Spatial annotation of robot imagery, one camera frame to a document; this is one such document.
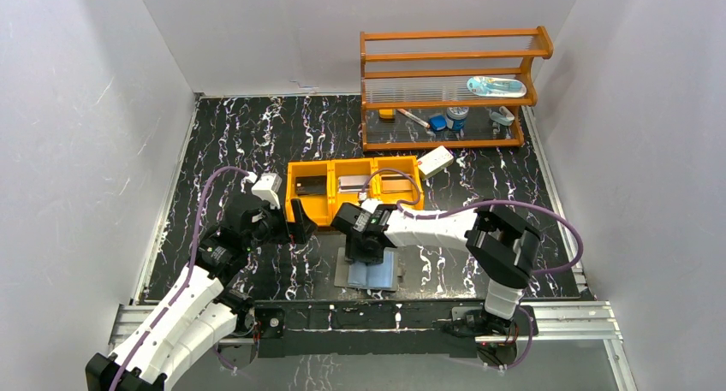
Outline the yellow three-compartment organizer tray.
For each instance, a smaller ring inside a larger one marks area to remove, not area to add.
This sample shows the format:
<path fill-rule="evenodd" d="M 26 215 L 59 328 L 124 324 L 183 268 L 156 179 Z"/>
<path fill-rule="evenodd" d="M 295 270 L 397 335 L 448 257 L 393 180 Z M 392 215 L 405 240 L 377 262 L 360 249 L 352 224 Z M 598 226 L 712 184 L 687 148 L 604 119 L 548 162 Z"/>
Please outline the yellow three-compartment organizer tray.
<path fill-rule="evenodd" d="M 411 155 L 291 162 L 285 208 L 292 216 L 292 202 L 298 199 L 305 214 L 326 228 L 342 204 L 358 204 L 360 196 L 386 204 L 406 200 L 414 202 L 408 207 L 421 210 L 422 190 L 418 160 Z"/>

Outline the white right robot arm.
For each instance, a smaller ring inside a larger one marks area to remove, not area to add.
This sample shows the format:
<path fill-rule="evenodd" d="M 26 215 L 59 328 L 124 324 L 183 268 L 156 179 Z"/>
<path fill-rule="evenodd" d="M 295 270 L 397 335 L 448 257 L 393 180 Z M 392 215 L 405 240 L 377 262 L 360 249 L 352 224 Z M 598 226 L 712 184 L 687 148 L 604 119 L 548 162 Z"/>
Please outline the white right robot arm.
<path fill-rule="evenodd" d="M 484 313 L 502 320 L 512 319 L 521 302 L 541 241 L 524 217 L 490 200 L 451 212 L 344 203 L 330 225 L 345 234 L 348 257 L 365 264 L 380 264 L 385 249 L 404 246 L 469 253 L 489 278 Z"/>

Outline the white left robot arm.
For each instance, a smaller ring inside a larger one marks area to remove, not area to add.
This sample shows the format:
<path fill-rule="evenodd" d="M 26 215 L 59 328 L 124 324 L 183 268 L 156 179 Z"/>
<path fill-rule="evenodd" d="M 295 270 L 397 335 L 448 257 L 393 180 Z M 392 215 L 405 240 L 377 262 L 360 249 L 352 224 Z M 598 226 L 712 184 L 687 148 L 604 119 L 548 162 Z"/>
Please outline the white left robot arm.
<path fill-rule="evenodd" d="M 265 245 L 305 244 L 317 225 L 300 199 L 292 216 L 268 201 L 229 213 L 195 245 L 193 264 L 137 329 L 107 356 L 86 364 L 90 390 L 169 390 L 204 353 L 232 333 L 249 335 L 260 325 L 255 301 L 232 281 L 251 252 Z"/>

